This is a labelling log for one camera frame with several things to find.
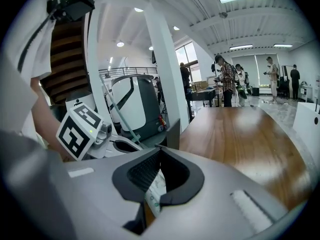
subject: black cable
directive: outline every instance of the black cable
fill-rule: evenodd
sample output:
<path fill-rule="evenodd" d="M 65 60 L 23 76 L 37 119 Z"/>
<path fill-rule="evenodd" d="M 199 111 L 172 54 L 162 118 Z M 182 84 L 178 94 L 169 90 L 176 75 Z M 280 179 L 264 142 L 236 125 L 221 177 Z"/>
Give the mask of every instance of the black cable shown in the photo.
<path fill-rule="evenodd" d="M 44 26 L 47 24 L 47 22 L 50 20 L 50 18 L 54 15 L 54 13 L 56 12 L 57 7 L 55 7 L 50 13 L 49 15 L 46 17 L 46 19 L 41 23 L 41 25 L 36 29 L 36 31 L 32 34 L 32 36 L 30 37 L 30 39 L 28 40 L 28 42 L 26 43 L 19 62 L 18 62 L 18 72 L 21 73 L 22 68 L 24 66 L 24 62 L 28 53 L 28 50 L 32 44 L 32 42 L 35 40 L 35 38 L 37 37 L 37 35 L 39 34 L 39 32 L 44 28 Z"/>

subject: desk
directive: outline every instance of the desk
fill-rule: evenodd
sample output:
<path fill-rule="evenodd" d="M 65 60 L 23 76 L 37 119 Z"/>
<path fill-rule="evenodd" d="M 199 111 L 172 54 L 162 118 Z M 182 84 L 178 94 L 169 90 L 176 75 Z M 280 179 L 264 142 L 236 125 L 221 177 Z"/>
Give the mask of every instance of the desk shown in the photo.
<path fill-rule="evenodd" d="M 296 147 L 259 107 L 202 108 L 181 134 L 179 149 L 235 167 L 289 210 L 311 193 Z"/>
<path fill-rule="evenodd" d="M 209 101 L 209 107 L 211 108 L 212 100 L 215 98 L 216 95 L 218 95 L 218 107 L 219 107 L 219 91 L 218 90 L 216 91 L 216 89 L 199 90 L 196 92 L 185 94 L 186 103 L 188 105 L 190 122 L 193 120 L 190 102 Z"/>

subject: white pillar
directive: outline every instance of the white pillar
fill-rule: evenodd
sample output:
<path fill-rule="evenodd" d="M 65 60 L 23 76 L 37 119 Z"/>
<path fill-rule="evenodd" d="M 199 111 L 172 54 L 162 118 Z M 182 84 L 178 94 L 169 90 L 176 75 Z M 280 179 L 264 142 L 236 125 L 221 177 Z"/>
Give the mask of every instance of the white pillar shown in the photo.
<path fill-rule="evenodd" d="M 92 11 L 90 25 L 89 25 L 89 35 L 88 35 L 88 64 L 87 70 L 90 78 L 90 85 L 92 94 L 94 97 L 95 105 L 98 110 L 98 114 L 103 117 L 104 121 L 111 123 L 112 134 L 118 135 L 115 126 L 111 120 L 107 104 L 105 101 L 103 93 L 103 84 L 99 77 L 99 61 L 98 61 L 98 51 L 97 51 L 97 32 L 98 32 L 98 19 L 100 13 L 100 4 L 95 4 L 95 9 Z"/>
<path fill-rule="evenodd" d="M 169 122 L 172 124 L 180 119 L 180 130 L 184 131 L 189 124 L 189 118 L 178 59 L 168 23 L 163 13 L 156 8 L 159 8 L 157 2 L 150 0 L 144 10 L 144 16 L 154 50 Z"/>
<path fill-rule="evenodd" d="M 193 46 L 199 64 L 201 79 L 202 81 L 207 81 L 207 77 L 215 76 L 211 70 L 211 65 L 214 62 L 214 58 L 211 58 L 211 56 L 196 42 L 193 42 Z"/>

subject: ceiling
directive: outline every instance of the ceiling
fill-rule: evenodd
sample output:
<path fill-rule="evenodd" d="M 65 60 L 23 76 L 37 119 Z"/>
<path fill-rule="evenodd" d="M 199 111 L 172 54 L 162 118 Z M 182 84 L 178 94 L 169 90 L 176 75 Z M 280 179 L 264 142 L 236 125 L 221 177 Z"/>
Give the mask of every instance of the ceiling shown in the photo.
<path fill-rule="evenodd" d="M 316 38 L 292 0 L 238 0 L 225 4 L 219 0 L 156 1 L 166 9 L 165 16 L 175 13 L 183 19 L 180 25 L 175 24 L 181 30 L 175 31 L 174 20 L 166 17 L 176 47 L 193 39 L 212 56 L 232 53 L 230 47 L 247 44 L 253 44 L 253 50 L 273 48 L 274 44 L 293 44 L 292 48 L 273 48 L 290 51 Z M 129 56 L 134 49 L 140 56 L 150 57 L 148 48 L 152 44 L 143 12 L 105 3 L 99 21 L 99 43 L 113 53 L 118 41 L 128 48 L 114 56 Z"/>

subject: wooden staircase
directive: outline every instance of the wooden staircase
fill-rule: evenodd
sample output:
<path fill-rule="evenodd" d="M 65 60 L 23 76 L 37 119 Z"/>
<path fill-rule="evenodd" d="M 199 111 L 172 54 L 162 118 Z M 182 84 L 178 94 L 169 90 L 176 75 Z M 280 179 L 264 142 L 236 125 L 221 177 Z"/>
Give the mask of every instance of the wooden staircase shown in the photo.
<path fill-rule="evenodd" d="M 77 90 L 90 90 L 83 49 L 84 18 L 56 24 L 51 40 L 51 74 L 41 85 L 52 104 L 65 105 L 66 98 Z"/>

